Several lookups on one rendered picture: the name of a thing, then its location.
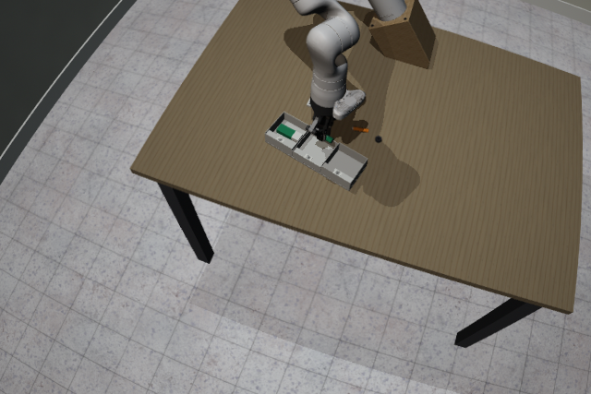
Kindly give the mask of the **grey three-compartment bin rack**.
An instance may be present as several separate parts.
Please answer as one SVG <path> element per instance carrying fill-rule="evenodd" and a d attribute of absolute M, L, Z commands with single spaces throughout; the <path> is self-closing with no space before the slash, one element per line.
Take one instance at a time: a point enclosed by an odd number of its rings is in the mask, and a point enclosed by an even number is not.
<path fill-rule="evenodd" d="M 276 133 L 281 123 L 303 136 L 295 143 Z M 367 167 L 368 158 L 340 142 L 318 140 L 306 130 L 306 126 L 306 123 L 283 112 L 265 132 L 265 142 L 349 191 Z"/>

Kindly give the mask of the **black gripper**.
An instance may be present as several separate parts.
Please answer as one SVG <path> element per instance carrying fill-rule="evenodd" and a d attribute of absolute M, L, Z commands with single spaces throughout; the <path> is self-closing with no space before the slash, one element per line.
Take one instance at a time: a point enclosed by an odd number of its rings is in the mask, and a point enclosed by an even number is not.
<path fill-rule="evenodd" d="M 326 135 L 331 134 L 331 127 L 335 118 L 332 116 L 333 107 L 326 108 L 317 105 L 310 96 L 310 106 L 314 111 L 312 125 L 307 125 L 306 130 L 311 134 L 317 136 L 317 139 L 324 142 Z M 322 135 L 323 133 L 323 135 Z"/>

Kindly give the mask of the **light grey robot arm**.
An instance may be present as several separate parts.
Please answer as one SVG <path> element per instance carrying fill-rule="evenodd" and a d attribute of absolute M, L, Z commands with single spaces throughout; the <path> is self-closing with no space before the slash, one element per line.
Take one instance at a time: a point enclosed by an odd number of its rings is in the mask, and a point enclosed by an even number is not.
<path fill-rule="evenodd" d="M 336 0 L 290 1 L 301 16 L 319 14 L 327 19 L 314 27 L 307 36 L 313 64 L 310 96 L 319 106 L 333 107 L 333 117 L 342 120 L 366 97 L 363 90 L 346 89 L 348 64 L 343 52 L 359 41 L 360 31 L 356 20 Z M 381 21 L 394 20 L 406 10 L 404 0 L 368 1 Z"/>

